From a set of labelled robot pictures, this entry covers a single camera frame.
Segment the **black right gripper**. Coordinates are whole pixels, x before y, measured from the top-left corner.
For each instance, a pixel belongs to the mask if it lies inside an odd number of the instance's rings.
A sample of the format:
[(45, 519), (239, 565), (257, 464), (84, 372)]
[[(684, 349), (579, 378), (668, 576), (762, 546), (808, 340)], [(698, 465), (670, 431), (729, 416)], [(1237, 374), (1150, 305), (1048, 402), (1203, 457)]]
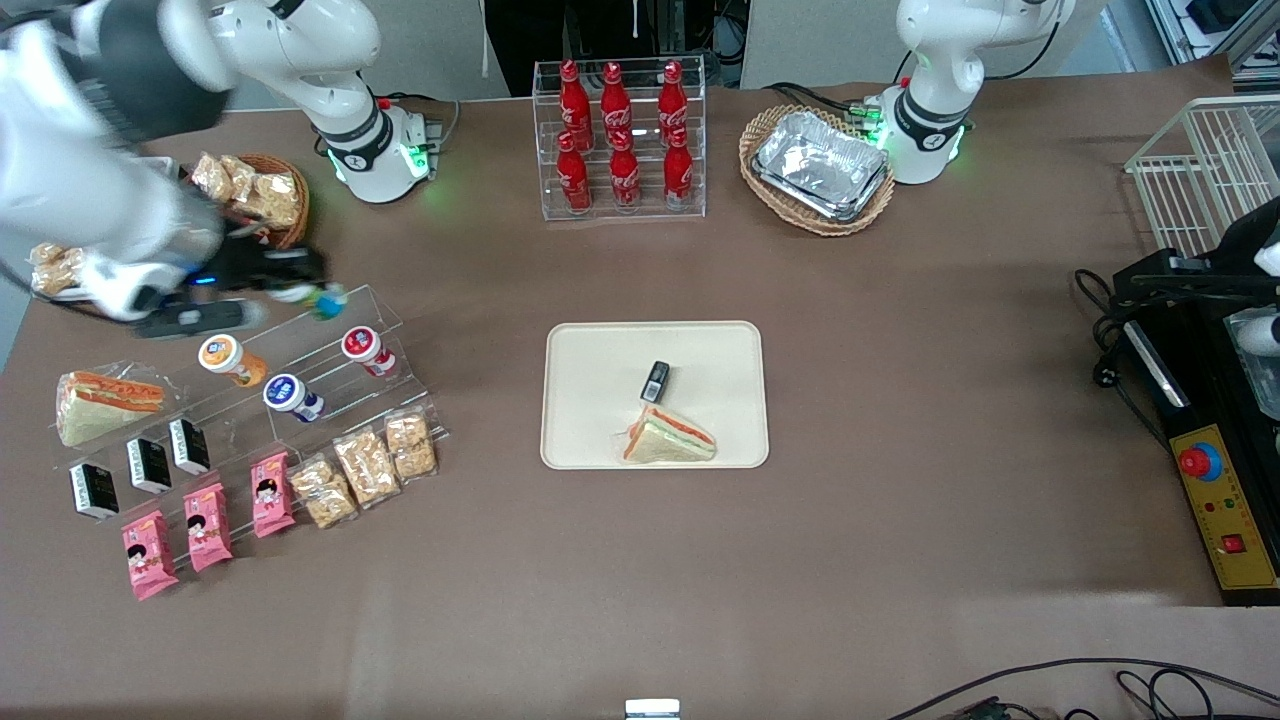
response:
[(307, 307), (315, 291), (324, 291), (329, 284), (325, 258), (306, 246), (274, 249), (262, 243), (224, 243), (198, 270), (188, 274), (191, 287), (265, 291), (270, 300), (298, 307)]

